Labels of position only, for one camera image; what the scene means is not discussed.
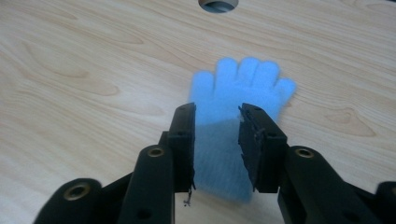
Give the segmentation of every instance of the wood grain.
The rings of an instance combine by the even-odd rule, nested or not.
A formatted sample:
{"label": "wood grain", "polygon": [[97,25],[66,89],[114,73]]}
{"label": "wood grain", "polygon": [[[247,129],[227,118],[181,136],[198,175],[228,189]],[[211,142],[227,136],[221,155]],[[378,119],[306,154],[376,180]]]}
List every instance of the wood grain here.
{"label": "wood grain", "polygon": [[[0,0],[0,223],[30,223],[63,183],[103,185],[157,143],[191,75],[222,57],[274,60],[298,83],[281,128],[371,192],[396,179],[396,4],[240,0]],[[282,223],[250,204],[177,195],[177,223]]]}

